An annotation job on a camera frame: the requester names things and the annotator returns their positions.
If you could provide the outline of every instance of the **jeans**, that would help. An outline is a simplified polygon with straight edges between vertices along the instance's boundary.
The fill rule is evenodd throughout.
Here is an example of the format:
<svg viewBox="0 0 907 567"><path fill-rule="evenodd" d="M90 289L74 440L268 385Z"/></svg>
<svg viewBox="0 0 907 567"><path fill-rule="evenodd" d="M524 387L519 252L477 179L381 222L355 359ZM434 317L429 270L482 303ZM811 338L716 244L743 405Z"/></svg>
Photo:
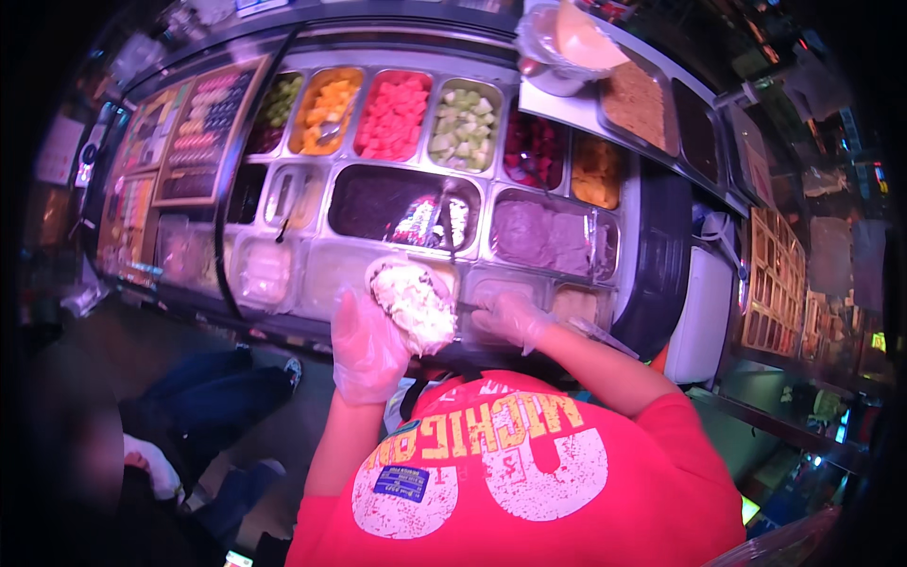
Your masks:
<svg viewBox="0 0 907 567"><path fill-rule="evenodd" d="M292 374L253 367L246 348L196 355L151 385L139 404L161 411L182 435L181 456L198 479L217 455L293 395Z"/></svg>
<svg viewBox="0 0 907 567"><path fill-rule="evenodd" d="M231 468L220 485L218 495L192 517L224 549L230 549L236 541L243 517L279 478L277 471L262 463L257 463L250 471Z"/></svg>

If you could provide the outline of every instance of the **red t-shirt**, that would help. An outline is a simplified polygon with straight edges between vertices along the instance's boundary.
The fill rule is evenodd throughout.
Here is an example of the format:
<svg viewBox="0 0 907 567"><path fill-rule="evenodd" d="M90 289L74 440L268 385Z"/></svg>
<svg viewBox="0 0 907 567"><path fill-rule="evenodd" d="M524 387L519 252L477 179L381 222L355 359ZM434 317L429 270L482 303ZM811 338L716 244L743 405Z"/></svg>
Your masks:
<svg viewBox="0 0 907 567"><path fill-rule="evenodd" d="M686 396L632 421L490 371L303 498L287 565L701 565L745 540L740 505Z"/></svg>

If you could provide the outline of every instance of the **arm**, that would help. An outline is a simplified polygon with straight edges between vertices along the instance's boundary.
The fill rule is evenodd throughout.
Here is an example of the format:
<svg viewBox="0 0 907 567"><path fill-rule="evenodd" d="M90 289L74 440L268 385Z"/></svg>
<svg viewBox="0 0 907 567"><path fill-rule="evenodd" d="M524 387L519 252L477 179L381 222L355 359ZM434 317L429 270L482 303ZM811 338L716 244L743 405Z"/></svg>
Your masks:
<svg viewBox="0 0 907 567"><path fill-rule="evenodd" d="M331 319L334 382L325 433L308 469L305 496L339 496L378 445L385 402L411 353L400 331L370 298L345 292Z"/></svg>
<svg viewBox="0 0 907 567"><path fill-rule="evenodd" d="M339 496L349 477L378 445L384 404L351 406L338 390L325 433L308 469L305 496Z"/></svg>
<svg viewBox="0 0 907 567"><path fill-rule="evenodd" d="M505 292L479 304L483 310L473 312L478 328L523 347L523 354L537 347L619 414L636 417L657 398L680 392L638 360L554 324L521 294Z"/></svg>
<svg viewBox="0 0 907 567"><path fill-rule="evenodd" d="M638 360L560 325L547 326L537 348L606 406L630 418L663 395L680 393L674 383Z"/></svg>

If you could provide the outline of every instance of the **blue label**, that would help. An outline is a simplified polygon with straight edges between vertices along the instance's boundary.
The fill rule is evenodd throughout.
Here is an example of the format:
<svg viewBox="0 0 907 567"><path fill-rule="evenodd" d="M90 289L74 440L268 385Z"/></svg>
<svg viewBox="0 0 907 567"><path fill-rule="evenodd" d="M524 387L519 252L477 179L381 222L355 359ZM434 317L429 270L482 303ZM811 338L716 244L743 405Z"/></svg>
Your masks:
<svg viewBox="0 0 907 567"><path fill-rule="evenodd" d="M411 466L386 466L381 469L378 482L372 492L393 494L413 502L422 502L425 486L428 484L428 471Z"/></svg>

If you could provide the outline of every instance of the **hand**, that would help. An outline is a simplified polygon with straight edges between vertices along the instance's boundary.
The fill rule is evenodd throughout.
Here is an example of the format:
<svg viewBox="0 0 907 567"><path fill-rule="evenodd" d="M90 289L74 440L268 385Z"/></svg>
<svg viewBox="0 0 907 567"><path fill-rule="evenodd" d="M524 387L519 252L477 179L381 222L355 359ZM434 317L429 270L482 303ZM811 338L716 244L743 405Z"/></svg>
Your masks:
<svg viewBox="0 0 907 567"><path fill-rule="evenodd" d="M334 383L351 405L383 404L394 395L413 353L400 329L369 297L347 289L331 319Z"/></svg>
<svg viewBox="0 0 907 567"><path fill-rule="evenodd" d="M123 463L126 466L134 466L136 468L141 468L146 473L151 471L151 467L148 465L148 461L145 457L141 456L141 453L132 452L126 455L126 458L123 459Z"/></svg>
<svg viewBox="0 0 907 567"><path fill-rule="evenodd" d="M476 303L482 309L473 312L475 326L522 347L524 357L539 344L553 322L551 315L535 307L522 293L505 291L496 297L479 298Z"/></svg>

